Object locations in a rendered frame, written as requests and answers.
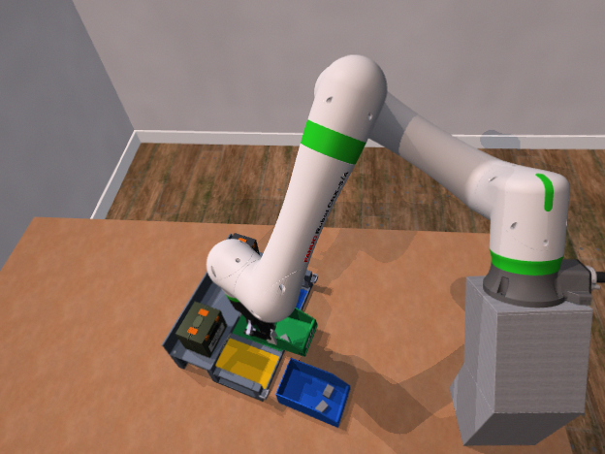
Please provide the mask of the grey metal shelf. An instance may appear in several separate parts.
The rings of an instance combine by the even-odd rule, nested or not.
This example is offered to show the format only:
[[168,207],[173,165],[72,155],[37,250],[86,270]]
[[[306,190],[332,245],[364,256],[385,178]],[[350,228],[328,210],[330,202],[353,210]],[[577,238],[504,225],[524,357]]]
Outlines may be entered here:
[[[296,308],[303,310],[317,279],[317,274],[306,270]],[[227,323],[210,358],[184,348],[175,334],[194,302],[221,310]],[[263,402],[269,395],[272,379],[285,350],[254,341],[243,333],[247,325],[246,318],[234,309],[224,291],[206,272],[162,346],[179,368],[185,369],[191,363],[206,369],[214,382]]]

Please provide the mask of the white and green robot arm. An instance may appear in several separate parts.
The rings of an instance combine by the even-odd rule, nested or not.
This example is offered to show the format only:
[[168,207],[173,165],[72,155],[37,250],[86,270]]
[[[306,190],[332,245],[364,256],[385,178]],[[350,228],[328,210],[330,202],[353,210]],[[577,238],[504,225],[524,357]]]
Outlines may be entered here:
[[269,323],[294,311],[315,245],[368,139],[491,221],[492,263],[483,279],[489,296],[525,308],[591,305],[605,272],[563,259],[570,193],[564,176],[501,161],[450,135],[387,93],[383,71],[362,55],[325,69],[314,98],[263,256],[229,239],[207,257],[209,277],[235,310]]

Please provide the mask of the green bin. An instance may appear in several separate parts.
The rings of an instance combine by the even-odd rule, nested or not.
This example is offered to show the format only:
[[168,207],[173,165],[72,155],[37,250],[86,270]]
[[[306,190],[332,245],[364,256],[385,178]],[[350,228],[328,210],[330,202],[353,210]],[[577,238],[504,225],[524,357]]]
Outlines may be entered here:
[[[277,340],[277,345],[268,343],[267,340],[262,340],[257,337],[250,337],[254,341],[258,341],[305,357],[315,334],[314,318],[300,309],[295,308],[287,318],[282,321],[275,322],[274,325],[276,325],[275,332],[277,337],[275,337],[275,339]],[[284,334],[287,335],[289,341],[280,337]]]

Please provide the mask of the blue bin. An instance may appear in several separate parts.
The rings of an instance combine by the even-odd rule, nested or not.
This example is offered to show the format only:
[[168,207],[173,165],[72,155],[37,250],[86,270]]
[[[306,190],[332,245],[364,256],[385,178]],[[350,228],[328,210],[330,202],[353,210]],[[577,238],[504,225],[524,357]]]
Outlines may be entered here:
[[[330,399],[322,395],[328,384],[334,387]],[[334,374],[290,358],[275,395],[280,404],[337,427],[348,392],[348,384]],[[323,413],[314,409],[322,400],[329,406]]]

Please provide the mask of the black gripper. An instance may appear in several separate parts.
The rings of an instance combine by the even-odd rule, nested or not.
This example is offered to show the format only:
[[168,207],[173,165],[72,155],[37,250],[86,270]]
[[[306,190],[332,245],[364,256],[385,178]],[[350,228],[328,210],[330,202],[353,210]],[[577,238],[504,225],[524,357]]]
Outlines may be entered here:
[[[275,337],[277,337],[277,334],[274,331],[276,326],[274,326],[272,323],[259,320],[251,312],[241,314],[246,318],[246,323],[248,324],[247,329],[244,329],[243,331],[244,334],[252,337],[258,336],[257,338],[259,339],[261,337],[263,340],[267,340],[269,343],[277,345],[277,340],[275,339]],[[257,327],[260,331],[254,329],[253,325],[255,324],[257,324]]]

